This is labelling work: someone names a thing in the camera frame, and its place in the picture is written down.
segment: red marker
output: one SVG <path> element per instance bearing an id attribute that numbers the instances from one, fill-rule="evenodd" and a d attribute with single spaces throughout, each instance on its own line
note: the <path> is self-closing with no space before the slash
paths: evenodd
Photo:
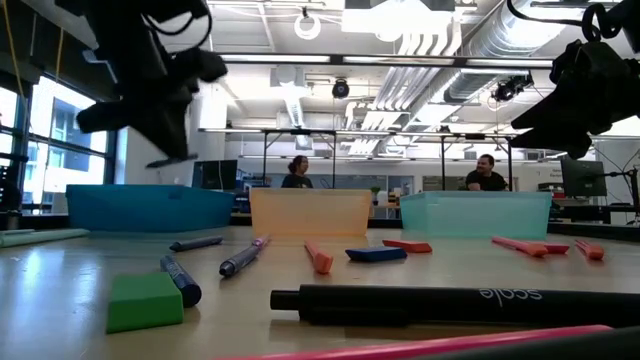
<path id="1" fill-rule="evenodd" d="M 512 239 L 503 238 L 501 236 L 492 236 L 491 241 L 496 244 L 500 244 L 503 246 L 507 246 L 519 251 L 522 251 L 525 254 L 528 254 L 533 257 L 543 257 L 549 253 L 549 250 L 542 245 L 536 243 L 528 243 L 524 241 L 517 241 Z"/>
<path id="2" fill-rule="evenodd" d="M 536 243 L 543 245 L 549 251 L 549 254 L 566 254 L 569 251 L 569 245 L 552 244 L 552 243 Z"/>
<path id="3" fill-rule="evenodd" d="M 406 252 L 431 252 L 431 246 L 427 243 L 416 241 L 402 241 L 402 240 L 382 240 L 384 246 L 399 247 Z"/>
<path id="4" fill-rule="evenodd" d="M 589 260 L 602 260 L 604 249 L 600 245 L 591 245 L 584 240 L 576 240 L 576 246 Z"/>
<path id="5" fill-rule="evenodd" d="M 304 242 L 304 247 L 309 252 L 309 255 L 311 255 L 313 269 L 319 274 L 328 274 L 333 264 L 333 256 L 329 256 L 320 251 L 316 245 L 309 240 Z"/>

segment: dark shirt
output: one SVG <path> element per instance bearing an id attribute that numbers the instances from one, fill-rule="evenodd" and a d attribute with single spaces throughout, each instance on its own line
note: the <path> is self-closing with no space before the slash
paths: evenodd
<path id="1" fill-rule="evenodd" d="M 313 184 L 311 184 L 311 180 L 309 180 L 306 176 L 298 176 L 296 174 L 289 174 L 284 177 L 282 180 L 283 188 L 313 188 Z"/>
<path id="2" fill-rule="evenodd" d="M 504 178 L 495 172 L 491 172 L 491 176 L 484 176 L 477 170 L 473 170 L 467 175 L 467 188 L 469 184 L 480 184 L 480 189 L 484 191 L 504 191 L 507 182 Z"/>

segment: orange plastic bin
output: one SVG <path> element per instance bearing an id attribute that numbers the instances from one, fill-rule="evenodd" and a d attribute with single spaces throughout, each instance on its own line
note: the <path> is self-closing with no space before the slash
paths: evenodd
<path id="1" fill-rule="evenodd" d="M 329 189 L 251 190 L 251 221 L 256 236 L 364 237 L 371 191 Z"/>

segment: person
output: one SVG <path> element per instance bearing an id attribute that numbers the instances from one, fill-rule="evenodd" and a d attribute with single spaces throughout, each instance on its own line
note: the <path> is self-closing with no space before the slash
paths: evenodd
<path id="1" fill-rule="evenodd" d="M 289 164 L 289 175 L 282 181 L 283 188 L 306 189 L 313 188 L 311 180 L 304 174 L 309 169 L 309 159 L 306 156 L 298 155 Z"/>
<path id="2" fill-rule="evenodd" d="M 496 161 L 493 156 L 485 154 L 480 156 L 476 169 L 467 175 L 467 189 L 471 191 L 505 191 L 507 182 L 493 171 Z"/>

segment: blue plastic bin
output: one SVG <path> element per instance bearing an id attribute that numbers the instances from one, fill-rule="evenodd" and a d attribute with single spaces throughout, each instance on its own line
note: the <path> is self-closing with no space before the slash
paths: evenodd
<path id="1" fill-rule="evenodd" d="M 551 193 L 429 191 L 400 199 L 402 225 L 432 238 L 544 239 Z"/>
<path id="2" fill-rule="evenodd" d="M 229 225 L 234 195 L 177 185 L 69 185 L 71 227 L 184 232 Z"/>

